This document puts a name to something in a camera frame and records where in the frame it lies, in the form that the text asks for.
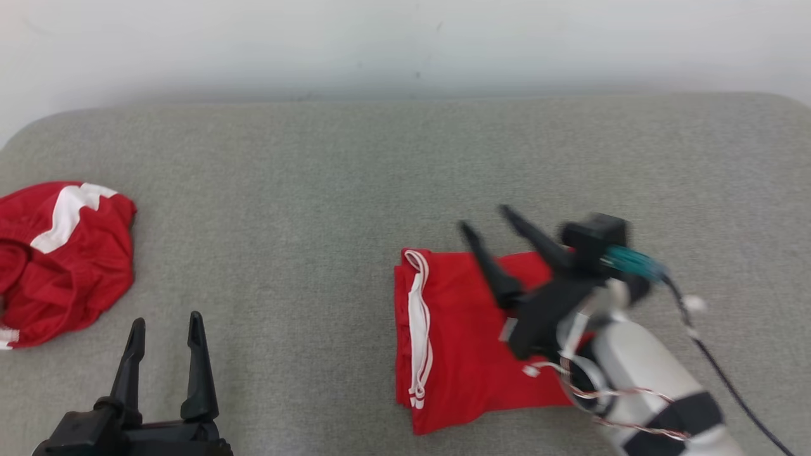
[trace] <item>red fabric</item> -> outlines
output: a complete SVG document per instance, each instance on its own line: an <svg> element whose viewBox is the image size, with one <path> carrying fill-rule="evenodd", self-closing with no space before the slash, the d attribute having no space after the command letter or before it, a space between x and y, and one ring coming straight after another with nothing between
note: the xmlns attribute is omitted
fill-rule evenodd
<svg viewBox="0 0 811 456"><path fill-rule="evenodd" d="M54 182L0 199L0 295L5 308L0 333L7 337L19 331L19 340L5 341L9 347L35 346L86 328L132 284L129 228L135 205L125 196L96 194L97 210L92 203L75 206L78 224L67 231L65 243L54 240L58 235L49 236L54 223L66 226L66 218L55 210L58 201L66 206L63 193L92 201L97 189L114 193Z"/></svg>
<svg viewBox="0 0 811 456"><path fill-rule="evenodd" d="M553 369L542 369L535 378L522 371L542 357L519 361L499 340L507 316L496 306L473 256L418 250L430 265L423 300L430 309L434 357L423 408L412 408L408 293L415 269L405 258L406 250L395 267L396 396L398 403L411 408L415 434L469 423L486 411L572 405ZM527 289L551 277L534 253L505 256L499 262Z"/></svg>

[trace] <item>wire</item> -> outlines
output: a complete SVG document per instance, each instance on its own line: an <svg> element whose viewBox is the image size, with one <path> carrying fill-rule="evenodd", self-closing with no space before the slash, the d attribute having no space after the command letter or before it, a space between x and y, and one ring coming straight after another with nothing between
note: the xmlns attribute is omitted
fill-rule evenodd
<svg viewBox="0 0 811 456"><path fill-rule="evenodd" d="M667 285L668 288L670 288L670 290L673 293L673 296L676 298L676 302L678 303L679 306L679 311L681 312L681 320L684 323L684 326L687 328L687 333L690 335L690 338L692 338L693 342L696 343L696 346L698 346L698 350L700 350L701 353L704 355L704 357L707 358L707 361L710 362L713 369L715 370L715 373L718 374L718 377L720 377L724 386L727 387L729 393L735 399L735 402L738 402L738 405L740 406L740 408L744 409L744 413L749 417L749 419L751 419L752 422L755 424L755 426L757 426L757 428L760 429L761 432L763 432L763 435L768 437L772 443L774 443L778 448L780 448L780 451L786 454L786 456L794 456L794 453L792 453L780 441L780 439L778 439L777 436L773 434L763 424L763 422L761 422L761 420L757 417L757 415L755 415L752 409L749 408L749 405L747 405L746 401L744 401L744 399L740 396L738 390L735 388L735 386L732 385L732 382L727 377L727 374L721 369L721 366L718 365L718 361L715 360L715 357L710 353L710 351L704 345L704 342L702 342L702 340L699 338L698 331L696 331L696 329L693 327L693 322L690 318L690 312L684 305L684 296L681 294L681 291L679 291L679 287L676 286L676 283L673 281L673 279L671 279L666 274L664 274L661 278L662 282L665 285Z"/></svg>
<svg viewBox="0 0 811 456"><path fill-rule="evenodd" d="M548 361L543 361L539 363L527 364L524 366L524 373L528 376L536 377L540 373L540 369L543 368L554 368L558 374L560 374L560 381L575 396L584 399L595 399L600 398L602 396L625 396L630 394L653 394L661 398L663 401L667 403L673 403L673 399L670 399L668 396L664 394L656 393L652 389L647 388L631 388L631 389L619 389L619 390L610 390L610 391L582 391L578 387L572 384L571 381L571 372L569 371L569 360L566 358L561 358L561 365L550 363ZM661 435L668 438L671 438L675 441L686 441L691 436L686 432L676 431L675 429L662 429L662 428L648 428L646 426L642 426L641 424L634 424L634 423L619 423L616 421L609 421L607 419L601 418L599 416L592 416L592 420L600 424L602 426L608 426L610 428L625 428L625 429L636 429L640 432L647 432L649 434L654 435Z"/></svg>

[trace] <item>white wall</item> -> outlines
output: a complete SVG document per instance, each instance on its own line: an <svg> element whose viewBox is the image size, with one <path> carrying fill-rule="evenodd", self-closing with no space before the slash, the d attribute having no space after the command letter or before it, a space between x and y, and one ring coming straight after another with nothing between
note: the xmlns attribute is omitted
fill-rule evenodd
<svg viewBox="0 0 811 456"><path fill-rule="evenodd" d="M811 104L808 0L0 0L0 144L142 100L765 91Z"/></svg>

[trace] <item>black band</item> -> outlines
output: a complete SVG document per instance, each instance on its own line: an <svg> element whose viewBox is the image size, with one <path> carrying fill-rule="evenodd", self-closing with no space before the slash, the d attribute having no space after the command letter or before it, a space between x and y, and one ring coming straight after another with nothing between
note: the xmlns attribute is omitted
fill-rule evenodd
<svg viewBox="0 0 811 456"><path fill-rule="evenodd" d="M696 436L722 423L721 409L710 393L705 391L678 399L646 423L645 427L672 429ZM683 441L641 431L623 446L628 456L679 456L685 448Z"/></svg>

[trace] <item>teal connector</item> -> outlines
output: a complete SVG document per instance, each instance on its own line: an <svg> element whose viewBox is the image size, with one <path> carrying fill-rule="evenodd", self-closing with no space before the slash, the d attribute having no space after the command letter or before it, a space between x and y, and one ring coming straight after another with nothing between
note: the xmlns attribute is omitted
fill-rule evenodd
<svg viewBox="0 0 811 456"><path fill-rule="evenodd" d="M603 260L613 269L636 274L653 282L661 282L667 274L665 267L648 255L618 245L610 246Z"/></svg>

